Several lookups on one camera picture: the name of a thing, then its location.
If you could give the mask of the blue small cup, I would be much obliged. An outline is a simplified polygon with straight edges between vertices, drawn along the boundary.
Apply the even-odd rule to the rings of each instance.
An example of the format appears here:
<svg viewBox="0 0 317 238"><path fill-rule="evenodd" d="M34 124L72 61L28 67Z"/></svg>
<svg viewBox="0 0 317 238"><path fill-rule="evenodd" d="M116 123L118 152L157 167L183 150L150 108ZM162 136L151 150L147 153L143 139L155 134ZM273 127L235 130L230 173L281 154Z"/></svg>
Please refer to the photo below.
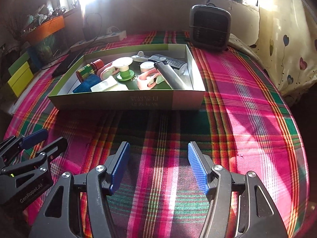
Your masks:
<svg viewBox="0 0 317 238"><path fill-rule="evenodd" d="M73 90L73 93L91 92L91 88L100 83L101 79L95 74L87 77L77 88Z"/></svg>

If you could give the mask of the red-capped brown pill bottle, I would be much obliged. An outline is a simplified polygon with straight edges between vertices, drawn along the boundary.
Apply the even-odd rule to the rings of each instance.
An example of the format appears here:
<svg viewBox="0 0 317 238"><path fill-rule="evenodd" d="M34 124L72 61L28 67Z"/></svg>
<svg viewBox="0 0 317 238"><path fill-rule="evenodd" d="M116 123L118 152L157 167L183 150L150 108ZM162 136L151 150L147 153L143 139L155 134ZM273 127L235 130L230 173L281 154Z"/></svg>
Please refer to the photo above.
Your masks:
<svg viewBox="0 0 317 238"><path fill-rule="evenodd" d="M104 62L101 59L98 59L94 62L86 64L76 71L76 76L78 80L82 83L84 82L90 75L96 74L98 70L100 70L104 66Z"/></svg>

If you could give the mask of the white small tray piece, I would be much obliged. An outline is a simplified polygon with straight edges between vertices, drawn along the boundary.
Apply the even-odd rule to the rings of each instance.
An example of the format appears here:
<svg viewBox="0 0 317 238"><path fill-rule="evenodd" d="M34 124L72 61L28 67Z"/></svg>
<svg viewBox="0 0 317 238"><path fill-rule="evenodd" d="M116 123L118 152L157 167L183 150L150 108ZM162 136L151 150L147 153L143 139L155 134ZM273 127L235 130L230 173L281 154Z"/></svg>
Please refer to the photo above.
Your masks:
<svg viewBox="0 0 317 238"><path fill-rule="evenodd" d="M118 84L118 82L115 80L115 78L113 76L110 76L107 79L92 86L90 89L92 92L105 91L109 88L113 88L117 84Z"/></svg>

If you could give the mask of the pink white clip toy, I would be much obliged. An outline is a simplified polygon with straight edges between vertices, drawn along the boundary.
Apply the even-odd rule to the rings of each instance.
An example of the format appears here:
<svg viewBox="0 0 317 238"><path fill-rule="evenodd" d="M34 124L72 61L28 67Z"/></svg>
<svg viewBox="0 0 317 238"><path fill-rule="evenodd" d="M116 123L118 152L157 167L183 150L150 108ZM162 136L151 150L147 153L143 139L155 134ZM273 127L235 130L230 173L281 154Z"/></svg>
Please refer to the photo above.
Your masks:
<svg viewBox="0 0 317 238"><path fill-rule="evenodd" d="M108 77L113 76L115 74L119 73L119 69L113 66L113 62L110 62L100 68L96 75L103 81L106 80Z"/></svg>

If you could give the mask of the green spool white top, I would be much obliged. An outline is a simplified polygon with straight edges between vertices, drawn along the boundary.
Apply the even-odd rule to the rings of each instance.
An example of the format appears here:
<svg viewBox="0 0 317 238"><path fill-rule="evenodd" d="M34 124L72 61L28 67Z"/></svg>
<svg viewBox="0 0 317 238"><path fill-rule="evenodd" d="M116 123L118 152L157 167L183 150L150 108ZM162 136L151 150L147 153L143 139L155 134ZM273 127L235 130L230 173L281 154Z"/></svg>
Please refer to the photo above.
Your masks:
<svg viewBox="0 0 317 238"><path fill-rule="evenodd" d="M132 63L133 59L131 57L118 58L112 62L112 65L119 70L119 73L116 75L117 80L129 81L134 77L134 71L130 70Z"/></svg>

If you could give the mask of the white cylindrical small jar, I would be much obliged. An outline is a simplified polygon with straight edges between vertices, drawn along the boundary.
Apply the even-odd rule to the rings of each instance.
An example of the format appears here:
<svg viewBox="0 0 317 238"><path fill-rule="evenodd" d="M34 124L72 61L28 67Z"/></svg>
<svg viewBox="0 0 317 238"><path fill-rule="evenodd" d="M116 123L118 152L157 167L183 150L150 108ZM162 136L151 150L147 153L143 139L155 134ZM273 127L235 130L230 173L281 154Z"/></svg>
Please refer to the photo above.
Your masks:
<svg viewBox="0 0 317 238"><path fill-rule="evenodd" d="M141 73L145 73L154 68L154 62L146 61L140 64Z"/></svg>

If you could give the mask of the black bike light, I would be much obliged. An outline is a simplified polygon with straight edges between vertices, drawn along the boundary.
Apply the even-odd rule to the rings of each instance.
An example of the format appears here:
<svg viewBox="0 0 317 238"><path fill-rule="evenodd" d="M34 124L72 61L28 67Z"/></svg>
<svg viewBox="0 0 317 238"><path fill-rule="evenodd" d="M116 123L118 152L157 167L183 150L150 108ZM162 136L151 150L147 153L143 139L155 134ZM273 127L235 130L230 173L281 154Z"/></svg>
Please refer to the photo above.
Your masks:
<svg viewBox="0 0 317 238"><path fill-rule="evenodd" d="M187 63L175 58L166 57L160 54L154 54L149 59L151 62L166 61L173 70L180 76L187 70Z"/></svg>

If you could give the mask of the white round panda gadget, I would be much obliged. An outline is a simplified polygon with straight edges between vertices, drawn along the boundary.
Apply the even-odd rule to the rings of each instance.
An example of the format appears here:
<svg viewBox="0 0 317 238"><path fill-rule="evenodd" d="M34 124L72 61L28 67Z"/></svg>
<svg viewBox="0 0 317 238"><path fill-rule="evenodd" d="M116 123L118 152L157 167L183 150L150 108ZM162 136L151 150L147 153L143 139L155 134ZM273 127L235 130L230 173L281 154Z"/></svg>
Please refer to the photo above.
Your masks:
<svg viewBox="0 0 317 238"><path fill-rule="evenodd" d="M134 62L140 62L140 63L143 63L149 60L149 57L146 56L143 51L139 51L137 55L133 55L131 56L131 58L133 59Z"/></svg>

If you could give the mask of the yellow green boxes stack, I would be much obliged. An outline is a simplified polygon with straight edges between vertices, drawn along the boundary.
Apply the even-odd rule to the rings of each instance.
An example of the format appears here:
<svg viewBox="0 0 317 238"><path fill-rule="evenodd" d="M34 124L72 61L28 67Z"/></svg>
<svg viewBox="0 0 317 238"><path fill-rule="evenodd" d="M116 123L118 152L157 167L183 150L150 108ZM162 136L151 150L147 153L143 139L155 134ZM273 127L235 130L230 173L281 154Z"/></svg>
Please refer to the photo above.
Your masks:
<svg viewBox="0 0 317 238"><path fill-rule="evenodd" d="M23 53L8 69L10 78L6 85L10 93L18 98L33 79L33 73L29 64L30 56Z"/></svg>

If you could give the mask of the black smartphone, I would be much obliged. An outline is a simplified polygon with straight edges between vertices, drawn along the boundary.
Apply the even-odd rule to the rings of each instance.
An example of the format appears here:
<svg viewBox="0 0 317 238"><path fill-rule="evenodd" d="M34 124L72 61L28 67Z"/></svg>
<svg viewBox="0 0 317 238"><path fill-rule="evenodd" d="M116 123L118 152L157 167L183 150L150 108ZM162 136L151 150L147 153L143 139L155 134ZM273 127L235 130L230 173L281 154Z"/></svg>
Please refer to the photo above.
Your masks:
<svg viewBox="0 0 317 238"><path fill-rule="evenodd" d="M53 71L52 77L55 78L65 74L81 56L82 52L80 51L68 53L66 58L58 65L55 71Z"/></svg>

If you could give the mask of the orange plastic bin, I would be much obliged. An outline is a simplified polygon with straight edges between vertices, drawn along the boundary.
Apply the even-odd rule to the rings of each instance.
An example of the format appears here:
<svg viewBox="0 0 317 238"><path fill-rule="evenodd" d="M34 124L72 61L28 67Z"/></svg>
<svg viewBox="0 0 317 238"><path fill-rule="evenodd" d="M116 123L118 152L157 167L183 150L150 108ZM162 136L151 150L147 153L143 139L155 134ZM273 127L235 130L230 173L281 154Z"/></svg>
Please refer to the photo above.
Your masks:
<svg viewBox="0 0 317 238"><path fill-rule="evenodd" d="M34 46L63 28L65 28L64 18L63 16L58 16L41 24L35 30L25 35L23 40L29 42L31 46Z"/></svg>

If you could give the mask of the green and white cardboard tray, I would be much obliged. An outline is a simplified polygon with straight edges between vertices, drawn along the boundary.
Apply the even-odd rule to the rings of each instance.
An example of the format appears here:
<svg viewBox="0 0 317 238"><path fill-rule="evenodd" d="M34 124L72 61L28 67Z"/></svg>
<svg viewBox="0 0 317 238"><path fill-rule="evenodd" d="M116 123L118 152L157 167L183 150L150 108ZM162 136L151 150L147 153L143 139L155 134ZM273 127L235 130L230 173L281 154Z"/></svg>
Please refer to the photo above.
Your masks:
<svg viewBox="0 0 317 238"><path fill-rule="evenodd" d="M101 59L109 63L122 57L130 57L143 51L146 55L165 55L187 63L181 79L186 90L172 90L162 82L150 90L140 90L137 79L124 82L127 90L74 93L80 84L76 71ZM113 48L83 55L57 82L49 99L59 110L199 110L206 92L195 59L185 44L154 44Z"/></svg>

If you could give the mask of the white power strip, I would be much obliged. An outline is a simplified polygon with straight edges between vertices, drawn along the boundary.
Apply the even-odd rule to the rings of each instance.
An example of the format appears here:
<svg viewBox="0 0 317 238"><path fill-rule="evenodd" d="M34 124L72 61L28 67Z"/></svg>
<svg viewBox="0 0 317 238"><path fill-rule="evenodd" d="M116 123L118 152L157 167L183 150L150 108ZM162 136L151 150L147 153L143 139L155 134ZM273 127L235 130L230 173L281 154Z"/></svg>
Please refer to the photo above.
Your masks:
<svg viewBox="0 0 317 238"><path fill-rule="evenodd" d="M114 33L111 33L109 35L99 36L98 38L94 38L91 40L79 41L79 42L75 43L74 45L72 45L72 47L70 48L70 51L71 52L79 51L81 49L84 49L84 48L90 46L91 44L96 44L99 42L103 42L103 43L108 44L108 43L113 43L113 42L117 42L117 41L122 41L126 37L127 37L126 31L114 32Z"/></svg>

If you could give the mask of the heart pattern curtain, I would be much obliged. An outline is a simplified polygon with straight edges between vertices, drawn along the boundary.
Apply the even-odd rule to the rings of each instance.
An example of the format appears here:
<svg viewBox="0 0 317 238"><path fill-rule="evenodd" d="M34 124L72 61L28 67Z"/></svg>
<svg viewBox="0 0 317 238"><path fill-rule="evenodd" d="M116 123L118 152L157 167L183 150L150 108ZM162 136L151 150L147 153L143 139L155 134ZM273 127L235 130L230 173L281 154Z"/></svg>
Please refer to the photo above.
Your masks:
<svg viewBox="0 0 317 238"><path fill-rule="evenodd" d="M230 35L229 45L250 56L288 106L316 84L316 17L304 0L258 0L259 33L246 45Z"/></svg>

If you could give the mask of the small grey space heater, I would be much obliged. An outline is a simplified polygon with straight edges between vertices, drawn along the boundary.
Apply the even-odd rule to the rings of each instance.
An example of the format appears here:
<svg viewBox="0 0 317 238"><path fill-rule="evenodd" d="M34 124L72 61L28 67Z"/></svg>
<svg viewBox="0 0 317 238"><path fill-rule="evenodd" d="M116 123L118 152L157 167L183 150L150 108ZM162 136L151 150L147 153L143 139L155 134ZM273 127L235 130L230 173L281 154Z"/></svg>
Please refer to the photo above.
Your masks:
<svg viewBox="0 0 317 238"><path fill-rule="evenodd" d="M231 14L209 5L194 5L190 10L190 42L193 46L223 51L228 46Z"/></svg>

